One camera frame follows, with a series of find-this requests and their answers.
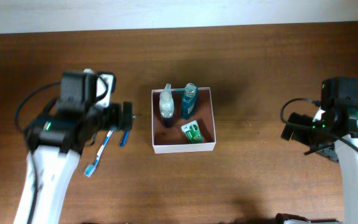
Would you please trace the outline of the blue disposable razor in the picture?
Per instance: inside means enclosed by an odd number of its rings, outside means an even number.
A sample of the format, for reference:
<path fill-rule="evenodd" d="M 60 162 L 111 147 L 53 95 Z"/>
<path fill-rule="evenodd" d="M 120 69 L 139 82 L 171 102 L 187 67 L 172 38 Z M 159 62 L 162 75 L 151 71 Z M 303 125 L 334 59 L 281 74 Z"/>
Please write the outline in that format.
<path fill-rule="evenodd" d="M 121 142 L 120 142 L 120 145 L 119 145 L 120 147 L 124 147 L 126 145 L 128 137 L 129 137 L 129 133 L 130 133 L 130 131 L 132 129 L 133 120 L 136 119 L 136 117 L 137 116 L 135 114 L 132 115 L 132 118 L 131 118 L 130 123 L 129 123 L 129 127 L 124 130 L 124 134 L 122 136 L 122 139 L 121 139 Z"/>

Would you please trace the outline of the clear spray bottle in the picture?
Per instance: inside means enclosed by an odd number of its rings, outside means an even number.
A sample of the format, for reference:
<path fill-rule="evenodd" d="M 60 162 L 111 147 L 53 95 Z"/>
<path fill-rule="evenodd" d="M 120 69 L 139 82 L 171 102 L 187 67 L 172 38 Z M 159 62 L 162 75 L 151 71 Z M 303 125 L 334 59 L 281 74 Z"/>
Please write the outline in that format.
<path fill-rule="evenodd" d="M 170 83 L 165 85 L 165 88 L 160 94 L 159 108 L 163 125 L 166 128 L 171 128 L 174 122 L 175 105 Z"/>

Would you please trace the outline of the blue white toothbrush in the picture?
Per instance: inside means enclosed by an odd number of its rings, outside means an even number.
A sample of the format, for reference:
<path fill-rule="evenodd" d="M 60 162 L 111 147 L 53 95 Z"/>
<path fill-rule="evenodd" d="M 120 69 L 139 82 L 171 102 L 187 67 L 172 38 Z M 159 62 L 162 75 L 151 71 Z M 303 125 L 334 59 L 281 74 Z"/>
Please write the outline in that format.
<path fill-rule="evenodd" d="M 112 134 L 113 134 L 113 130 L 109 130 L 107 132 L 107 135 L 102 143 L 102 145 L 100 146 L 97 154 L 96 154 L 96 159 L 94 160 L 94 162 L 92 164 L 90 164 L 84 171 L 84 175 L 87 176 L 87 177 L 91 177 L 93 175 L 93 173 L 95 172 L 96 170 L 96 167 L 100 161 L 100 158 L 102 156 L 102 153 L 104 151 L 104 148 L 106 147 L 107 143 L 109 142 Z"/>

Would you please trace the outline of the blue mouthwash bottle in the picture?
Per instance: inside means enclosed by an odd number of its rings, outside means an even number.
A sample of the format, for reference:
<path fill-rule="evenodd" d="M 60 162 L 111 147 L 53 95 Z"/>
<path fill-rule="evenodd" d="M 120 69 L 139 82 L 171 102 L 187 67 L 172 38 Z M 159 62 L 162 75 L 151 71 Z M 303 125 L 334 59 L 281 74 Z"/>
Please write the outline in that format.
<path fill-rule="evenodd" d="M 181 117 L 190 119 L 195 112 L 198 87 L 193 83 L 188 83 L 184 88 L 184 94 L 181 102 Z"/>

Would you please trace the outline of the green Dettol soap pack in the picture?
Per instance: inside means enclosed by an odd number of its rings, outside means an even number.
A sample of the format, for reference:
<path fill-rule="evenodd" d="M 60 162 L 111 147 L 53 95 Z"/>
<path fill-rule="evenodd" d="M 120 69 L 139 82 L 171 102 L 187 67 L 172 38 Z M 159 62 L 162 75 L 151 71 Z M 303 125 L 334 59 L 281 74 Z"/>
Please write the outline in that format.
<path fill-rule="evenodd" d="M 190 144 L 206 143 L 206 139 L 201 133 L 200 127 L 196 120 L 193 120 L 181 127 L 183 134 Z"/>

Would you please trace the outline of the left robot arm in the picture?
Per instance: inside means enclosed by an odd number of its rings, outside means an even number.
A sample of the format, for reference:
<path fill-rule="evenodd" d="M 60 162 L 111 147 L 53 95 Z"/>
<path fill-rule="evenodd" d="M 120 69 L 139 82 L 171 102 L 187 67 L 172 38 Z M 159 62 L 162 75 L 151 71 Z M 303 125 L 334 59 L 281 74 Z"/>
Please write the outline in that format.
<path fill-rule="evenodd" d="M 116 86 L 116 76 L 111 72 L 64 72 L 59 82 L 33 91 L 18 108 L 54 86 L 60 87 L 59 96 L 52 98 L 27 127 L 16 124 L 29 152 L 15 223 L 58 223 L 85 146 L 94 144 L 98 132 L 107 132 L 96 159 L 85 169 L 89 177 L 112 134 L 132 128 L 132 103 L 110 102 Z"/>

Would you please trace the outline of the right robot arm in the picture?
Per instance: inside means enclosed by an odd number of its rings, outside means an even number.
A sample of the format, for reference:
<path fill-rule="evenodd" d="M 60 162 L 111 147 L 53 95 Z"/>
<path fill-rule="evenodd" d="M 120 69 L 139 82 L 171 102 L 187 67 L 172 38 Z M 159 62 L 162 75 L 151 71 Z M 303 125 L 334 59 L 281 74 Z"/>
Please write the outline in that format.
<path fill-rule="evenodd" d="M 307 155 L 318 154 L 340 165 L 344 198 L 344 223 L 358 223 L 358 86 L 356 78 L 334 77 L 321 84 L 320 100 L 304 99 L 318 107 L 314 116 L 292 113 L 282 139 L 308 146 Z"/>

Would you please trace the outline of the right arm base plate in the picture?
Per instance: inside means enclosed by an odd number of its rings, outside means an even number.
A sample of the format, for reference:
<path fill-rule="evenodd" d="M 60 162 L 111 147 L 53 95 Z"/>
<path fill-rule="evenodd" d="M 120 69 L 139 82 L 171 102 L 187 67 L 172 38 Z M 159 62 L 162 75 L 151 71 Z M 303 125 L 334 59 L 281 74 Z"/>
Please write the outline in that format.
<path fill-rule="evenodd" d="M 287 213 L 278 213 L 275 217 L 276 224 L 342 224 L 337 220 L 309 220 L 305 217 Z"/>

